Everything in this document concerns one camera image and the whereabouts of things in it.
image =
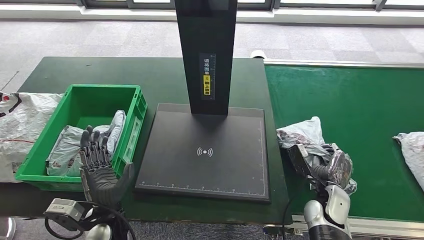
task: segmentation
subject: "black vertical stand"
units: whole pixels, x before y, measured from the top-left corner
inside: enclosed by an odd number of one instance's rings
[[[175,0],[192,114],[227,115],[237,0]]]

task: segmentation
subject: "dark green table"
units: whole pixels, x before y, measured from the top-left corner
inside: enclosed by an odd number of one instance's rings
[[[271,204],[159,195],[145,195],[142,199],[135,200],[130,189],[122,201],[129,219],[198,223],[280,224],[282,222],[288,194],[276,141],[264,64],[260,59],[235,59],[232,73],[229,105],[265,111]],[[63,93],[70,84],[141,86],[148,109],[133,158],[137,169],[140,167],[158,103],[189,103],[182,58],[45,57],[19,92]],[[44,194],[46,196],[42,198],[43,204],[34,206],[34,210],[26,212],[24,216],[41,216],[53,197],[62,193]],[[79,193],[69,194],[68,198],[82,197]],[[21,213],[16,209],[17,203],[24,203],[25,197],[24,199],[14,197],[14,199],[19,202],[9,201],[11,208],[0,208],[0,214]]]
[[[264,69],[267,83],[262,80]],[[263,108],[267,114],[272,204],[176,197],[146,197],[137,202],[127,194],[123,202],[130,218],[209,223],[281,222],[287,204],[284,176],[289,196],[296,192],[300,179],[284,153],[283,171],[273,117],[275,127],[279,128],[318,116],[324,139],[336,142],[351,155],[354,163],[353,178],[358,182],[358,191],[351,197],[350,216],[424,222],[424,193],[406,166],[400,147],[392,140],[400,132],[424,131],[422,68],[271,61],[265,62],[264,68],[260,60],[236,59],[232,80],[230,105]],[[158,91],[161,86],[156,81],[166,83],[166,87]],[[136,156],[142,155],[156,104],[159,101],[188,103],[179,58],[45,57],[20,91],[60,93],[72,83],[141,85],[149,111]],[[1,207],[0,215],[40,216],[49,204],[48,198],[84,198],[79,193],[42,192],[43,202],[20,207],[25,203],[22,198],[40,191],[27,184],[13,186],[0,184],[0,191],[6,199],[11,199],[2,200],[10,207]],[[305,191],[293,202],[294,214],[302,214],[304,204],[313,197],[306,185],[303,188]]]

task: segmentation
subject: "yellow label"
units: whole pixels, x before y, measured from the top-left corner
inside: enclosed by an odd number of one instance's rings
[[[211,76],[203,75],[203,95],[211,95]]]

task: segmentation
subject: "package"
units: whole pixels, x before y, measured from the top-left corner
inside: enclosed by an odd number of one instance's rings
[[[406,165],[424,191],[424,132],[399,133],[393,138],[400,144]]]
[[[74,126],[65,126],[46,161],[47,175],[79,177],[82,165],[80,142],[83,130]]]
[[[305,160],[310,166],[327,166],[330,163],[333,154],[328,149],[331,144],[324,141],[319,117],[313,116],[310,120],[278,128],[276,132],[279,146],[283,149],[302,144],[308,153]],[[357,182],[350,179],[344,191],[351,195],[357,188]]]
[[[110,123],[109,139],[107,141],[107,150],[110,153],[110,159],[112,159],[114,156],[117,144],[121,138],[121,133],[124,129],[125,118],[125,111],[118,110],[116,111],[115,116],[113,116],[112,123]]]
[[[20,182],[15,179],[15,173],[62,96],[51,93],[0,92],[0,182]]]

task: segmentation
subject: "wireless charging symbol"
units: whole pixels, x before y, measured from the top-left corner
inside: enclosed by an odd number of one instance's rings
[[[201,147],[199,147],[197,149],[197,155],[200,156],[200,155],[203,155],[203,154],[208,155],[209,158],[210,158],[214,154],[214,150],[212,148],[209,148],[208,150],[203,150]]]

